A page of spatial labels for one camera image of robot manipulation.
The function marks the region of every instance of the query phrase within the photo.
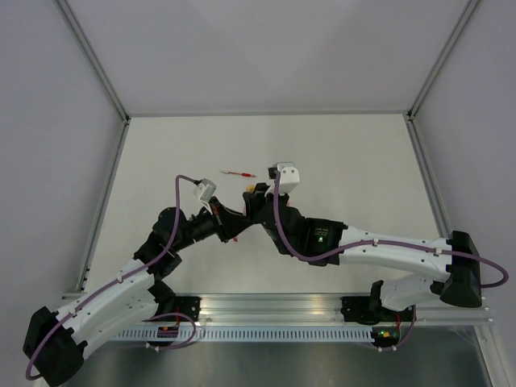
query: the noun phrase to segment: white table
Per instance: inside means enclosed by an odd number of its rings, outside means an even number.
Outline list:
[[[158,214],[174,206],[178,173],[210,178],[221,203],[242,210],[246,186],[267,181],[267,167],[287,160],[301,174],[290,204],[303,215],[383,234],[438,236],[400,114],[132,119],[85,290],[124,266]],[[192,189],[181,183],[187,217],[200,208]],[[258,226],[238,243],[212,237],[181,251],[181,258],[165,280],[178,293],[368,292],[374,281],[405,275],[363,265],[310,266],[277,253]]]

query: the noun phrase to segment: screwdriver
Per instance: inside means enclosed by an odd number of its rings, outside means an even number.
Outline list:
[[[244,172],[220,171],[220,173],[224,173],[226,175],[238,175],[238,176],[243,176],[243,177],[258,177],[257,175],[253,175],[252,173],[244,173]]]

